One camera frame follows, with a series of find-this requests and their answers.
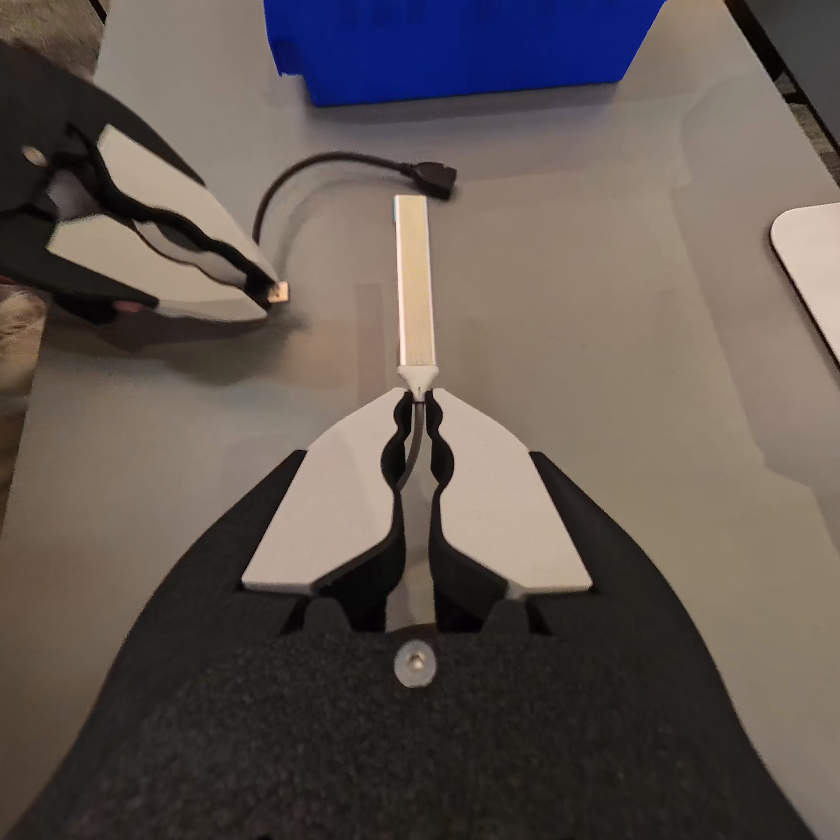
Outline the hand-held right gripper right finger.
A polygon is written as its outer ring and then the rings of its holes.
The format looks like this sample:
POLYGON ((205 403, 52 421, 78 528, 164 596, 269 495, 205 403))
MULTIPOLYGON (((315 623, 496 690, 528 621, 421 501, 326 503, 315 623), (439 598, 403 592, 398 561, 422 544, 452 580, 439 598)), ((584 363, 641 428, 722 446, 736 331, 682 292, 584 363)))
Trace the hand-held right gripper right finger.
POLYGON ((428 561, 437 626, 480 630, 503 601, 589 592, 592 577, 533 452, 443 388, 426 397, 437 487, 428 561))

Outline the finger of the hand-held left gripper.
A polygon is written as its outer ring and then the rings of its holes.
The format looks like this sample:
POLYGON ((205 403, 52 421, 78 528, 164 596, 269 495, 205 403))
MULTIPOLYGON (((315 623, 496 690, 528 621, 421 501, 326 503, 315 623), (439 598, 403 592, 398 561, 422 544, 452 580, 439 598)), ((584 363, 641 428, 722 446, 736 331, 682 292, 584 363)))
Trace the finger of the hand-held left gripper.
POLYGON ((170 319, 256 322, 270 310, 270 287, 246 290, 246 273, 228 259, 175 242, 154 223, 107 215, 59 223, 48 252, 143 292, 170 319))
POLYGON ((178 264, 234 287, 277 287, 259 247, 204 184, 111 124, 87 143, 101 205, 178 264))

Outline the blue plastic bin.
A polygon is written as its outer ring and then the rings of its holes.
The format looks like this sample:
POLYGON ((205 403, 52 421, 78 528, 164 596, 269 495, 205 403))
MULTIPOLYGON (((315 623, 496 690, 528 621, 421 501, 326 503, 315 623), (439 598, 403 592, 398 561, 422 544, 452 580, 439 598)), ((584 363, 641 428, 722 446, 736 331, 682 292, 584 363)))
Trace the blue plastic bin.
POLYGON ((615 83, 662 1, 265 1, 319 108, 615 83))

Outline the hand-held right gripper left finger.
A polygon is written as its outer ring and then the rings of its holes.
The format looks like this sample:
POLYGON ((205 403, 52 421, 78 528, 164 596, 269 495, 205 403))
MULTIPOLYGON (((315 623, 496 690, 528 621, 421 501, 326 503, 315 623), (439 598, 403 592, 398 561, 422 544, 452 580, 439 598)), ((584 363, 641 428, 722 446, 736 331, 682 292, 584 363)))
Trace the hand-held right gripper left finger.
POLYGON ((403 577, 398 488, 411 394, 395 388, 332 425, 302 455, 241 577, 248 592, 337 601, 361 632, 385 630, 403 577))

